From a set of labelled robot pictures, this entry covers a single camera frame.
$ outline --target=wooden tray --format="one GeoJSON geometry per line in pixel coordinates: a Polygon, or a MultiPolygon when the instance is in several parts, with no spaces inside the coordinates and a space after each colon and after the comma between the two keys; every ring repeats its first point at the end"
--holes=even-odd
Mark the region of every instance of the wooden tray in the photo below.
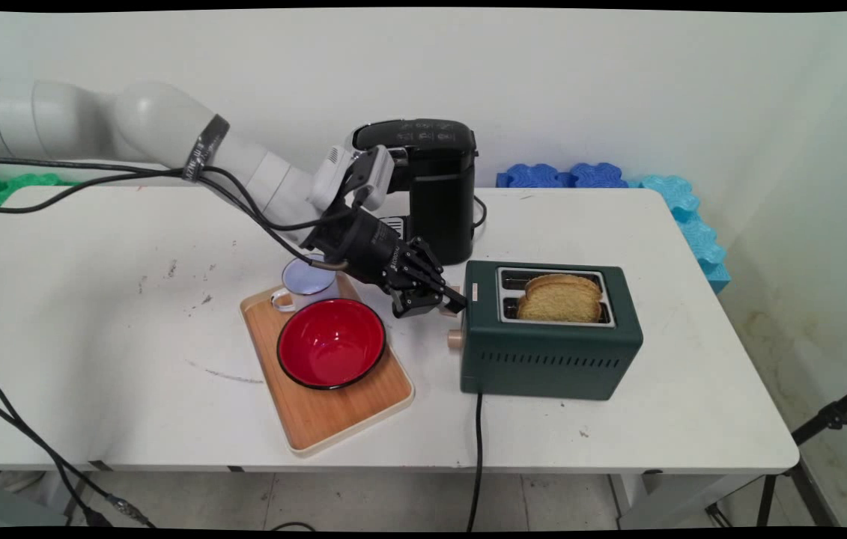
{"type": "MultiPolygon", "coordinates": [[[[347,276],[338,273],[337,283],[342,297],[360,301],[347,276]]],[[[373,371],[347,388],[310,389],[291,380],[276,359],[276,339],[283,324],[293,315],[280,313],[270,304],[270,294],[279,289],[272,287],[246,298],[240,303],[240,310],[290,451],[300,457],[310,456],[413,402],[413,384],[393,355],[389,342],[373,371]]]]}

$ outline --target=black coffee maker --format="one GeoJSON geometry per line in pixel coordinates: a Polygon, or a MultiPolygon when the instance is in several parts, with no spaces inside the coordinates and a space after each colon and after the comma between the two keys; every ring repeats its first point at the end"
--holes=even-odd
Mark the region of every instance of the black coffee maker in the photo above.
{"type": "Polygon", "coordinates": [[[369,124],[347,138],[348,150],[384,144],[393,158],[386,193],[410,192],[410,215],[382,218],[402,238],[420,236],[442,264],[473,252],[473,158],[476,138],[451,120],[417,118],[369,124]]]}

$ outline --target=white wall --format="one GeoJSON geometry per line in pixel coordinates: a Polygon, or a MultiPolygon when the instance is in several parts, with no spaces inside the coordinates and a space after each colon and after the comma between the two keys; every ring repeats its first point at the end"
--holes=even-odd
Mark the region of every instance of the white wall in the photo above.
{"type": "MultiPolygon", "coordinates": [[[[485,186],[517,162],[683,175],[790,425],[847,389],[847,13],[0,13],[0,76],[174,83],[307,170],[361,123],[436,116],[475,130],[485,186]]],[[[847,432],[824,440],[847,523],[847,432]]]]}
{"type": "Polygon", "coordinates": [[[355,126],[475,130],[478,182],[526,161],[683,174],[715,204],[792,105],[839,13],[341,9],[0,13],[0,76],[186,89],[315,170],[355,126]]]}
{"type": "MultiPolygon", "coordinates": [[[[762,193],[733,186],[722,202],[741,232],[720,302],[796,427],[847,393],[847,17],[750,167],[762,193]]],[[[802,449],[847,526],[847,430],[802,449]]]]}

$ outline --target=bread slice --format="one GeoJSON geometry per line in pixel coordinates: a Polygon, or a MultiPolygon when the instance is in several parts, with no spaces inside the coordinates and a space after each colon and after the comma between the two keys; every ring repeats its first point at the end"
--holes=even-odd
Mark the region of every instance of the bread slice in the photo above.
{"type": "MultiPolygon", "coordinates": [[[[577,279],[593,284],[580,277],[577,279]]],[[[600,297],[595,285],[588,287],[578,282],[550,281],[533,287],[520,298],[516,317],[520,320],[595,322],[600,320],[600,297]]]]}
{"type": "Polygon", "coordinates": [[[523,287],[523,290],[525,290],[526,294],[528,294],[529,296],[537,287],[553,284],[567,284],[588,287],[589,289],[592,289],[594,293],[596,293],[598,296],[601,295],[600,286],[598,286],[593,281],[588,280],[586,277],[567,275],[566,273],[551,273],[549,275],[541,275],[534,279],[530,279],[529,283],[526,283],[526,287],[523,287]]]}

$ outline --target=mug handle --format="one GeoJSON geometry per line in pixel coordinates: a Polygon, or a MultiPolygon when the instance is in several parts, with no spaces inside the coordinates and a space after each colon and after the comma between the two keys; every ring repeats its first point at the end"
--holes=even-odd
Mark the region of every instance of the mug handle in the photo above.
{"type": "Polygon", "coordinates": [[[287,289],[280,289],[280,290],[275,291],[275,293],[273,293],[273,295],[270,296],[270,304],[273,305],[273,309],[280,311],[280,313],[292,313],[292,311],[296,311],[297,307],[294,306],[293,303],[291,303],[290,305],[277,305],[276,304],[277,299],[282,298],[283,296],[286,296],[286,294],[289,294],[289,293],[290,293],[290,291],[287,290],[287,289]]]}

